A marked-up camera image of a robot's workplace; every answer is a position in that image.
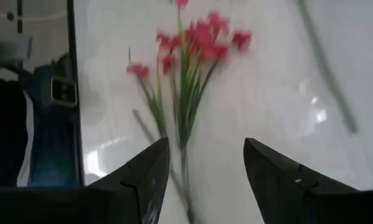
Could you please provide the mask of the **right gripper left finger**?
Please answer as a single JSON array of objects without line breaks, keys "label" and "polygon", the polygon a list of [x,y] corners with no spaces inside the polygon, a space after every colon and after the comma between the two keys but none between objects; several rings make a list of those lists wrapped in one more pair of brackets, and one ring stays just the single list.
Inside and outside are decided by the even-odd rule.
[{"label": "right gripper left finger", "polygon": [[91,223],[157,223],[169,177],[169,139],[161,138],[90,184]]}]

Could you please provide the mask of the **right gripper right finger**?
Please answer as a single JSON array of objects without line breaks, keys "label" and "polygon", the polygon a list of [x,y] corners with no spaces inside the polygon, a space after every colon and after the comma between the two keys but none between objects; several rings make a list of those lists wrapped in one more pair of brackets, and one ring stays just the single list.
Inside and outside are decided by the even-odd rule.
[{"label": "right gripper right finger", "polygon": [[243,160],[265,223],[303,223],[307,193],[345,194],[357,189],[323,175],[264,143],[246,138]]}]

